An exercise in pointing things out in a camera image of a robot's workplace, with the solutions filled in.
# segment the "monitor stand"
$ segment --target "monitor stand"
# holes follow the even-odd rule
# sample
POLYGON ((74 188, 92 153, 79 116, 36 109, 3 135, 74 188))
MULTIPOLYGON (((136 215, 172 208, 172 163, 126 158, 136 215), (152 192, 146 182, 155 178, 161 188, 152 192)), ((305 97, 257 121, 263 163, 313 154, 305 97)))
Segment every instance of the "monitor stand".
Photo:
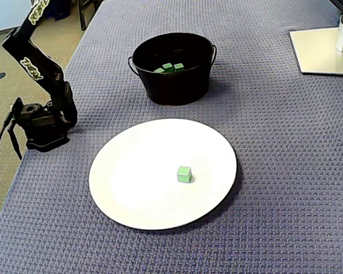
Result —
POLYGON ((339 27, 291 31, 302 73, 343 75, 343 14, 339 27))

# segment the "black bucket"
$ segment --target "black bucket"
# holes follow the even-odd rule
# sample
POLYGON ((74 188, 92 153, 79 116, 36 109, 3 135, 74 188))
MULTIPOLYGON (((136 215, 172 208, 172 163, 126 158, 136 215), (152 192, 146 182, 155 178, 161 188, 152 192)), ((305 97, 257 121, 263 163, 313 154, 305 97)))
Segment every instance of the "black bucket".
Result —
POLYGON ((191 33, 168 33, 139 45, 128 59, 128 64, 141 78, 152 101, 180 106, 194 102, 207 93, 216 54, 215 45, 205 37, 191 33), (131 58, 138 74, 131 67, 131 58), (182 63, 185 70, 173 73, 154 72, 167 63, 182 63))

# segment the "green block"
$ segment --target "green block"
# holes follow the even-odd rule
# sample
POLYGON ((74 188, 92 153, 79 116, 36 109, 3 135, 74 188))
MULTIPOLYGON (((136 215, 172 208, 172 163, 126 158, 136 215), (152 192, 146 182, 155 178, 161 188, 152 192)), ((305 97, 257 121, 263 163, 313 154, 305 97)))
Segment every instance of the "green block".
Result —
POLYGON ((174 71, 175 71, 175 72, 184 71, 184 66, 183 66, 183 64, 182 64, 182 63, 175 64, 175 65, 174 65, 174 71))
POLYGON ((162 68, 163 68, 163 69, 165 70, 165 72, 167 72, 167 73, 173 73, 173 72, 174 72, 174 68, 173 68, 173 65, 172 65, 171 63, 162 65, 162 68))
POLYGON ((165 70, 164 70, 164 69, 162 69, 162 68, 158 68, 157 70, 154 70, 154 72, 157 72, 157 73, 163 73, 163 72, 165 72, 165 70))
POLYGON ((178 182, 190 183, 192 179, 192 169, 190 167, 180 166, 177 176, 178 176, 178 182))

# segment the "robotic arm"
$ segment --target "robotic arm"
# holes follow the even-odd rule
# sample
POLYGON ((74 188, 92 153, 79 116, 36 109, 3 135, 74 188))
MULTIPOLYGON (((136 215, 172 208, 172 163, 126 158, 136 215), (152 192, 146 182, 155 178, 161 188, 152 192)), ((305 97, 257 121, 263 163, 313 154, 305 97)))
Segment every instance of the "robotic arm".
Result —
POLYGON ((73 93, 70 84, 63 80, 61 67, 30 40, 50 2, 37 0, 22 26, 12 29, 2 44, 51 97, 45 106, 36 103, 23 105, 20 98, 12 105, 8 132, 19 158, 21 156, 13 131, 16 124, 26 133, 28 149, 46 152, 67 143, 67 130, 77 122, 73 93))

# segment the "textured blue fabric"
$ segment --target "textured blue fabric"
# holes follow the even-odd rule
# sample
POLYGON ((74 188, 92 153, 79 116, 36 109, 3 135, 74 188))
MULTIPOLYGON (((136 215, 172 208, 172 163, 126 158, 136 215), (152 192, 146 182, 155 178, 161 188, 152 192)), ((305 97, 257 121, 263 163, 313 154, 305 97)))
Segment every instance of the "textured blue fabric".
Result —
POLYGON ((7 195, 0 273, 343 273, 343 77, 302 75, 289 37, 337 19, 326 0, 104 2, 66 70, 71 141, 27 152, 7 195), (127 66, 172 31, 218 48, 209 92, 182 107, 153 103, 127 66), (116 134, 159 118, 219 131, 238 178, 202 219, 138 231, 97 208, 89 169, 116 134))

